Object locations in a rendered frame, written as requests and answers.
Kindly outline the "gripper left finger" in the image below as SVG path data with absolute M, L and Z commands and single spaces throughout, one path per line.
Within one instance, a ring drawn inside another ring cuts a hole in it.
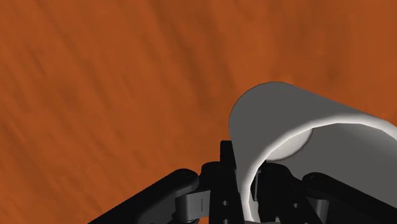
M 231 141 L 197 174 L 177 169 L 88 224 L 244 224 Z

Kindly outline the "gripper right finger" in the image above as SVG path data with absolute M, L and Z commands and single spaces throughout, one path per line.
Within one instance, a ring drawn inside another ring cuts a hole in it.
M 264 162 L 251 184 L 265 224 L 397 224 L 397 208 L 320 172 Z

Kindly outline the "white cup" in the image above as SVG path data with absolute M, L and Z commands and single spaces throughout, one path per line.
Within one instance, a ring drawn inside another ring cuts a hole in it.
M 397 127 L 302 88 L 269 82 L 233 106 L 229 133 L 244 218 L 258 221 L 250 186 L 264 161 L 296 178 L 327 174 L 397 207 Z

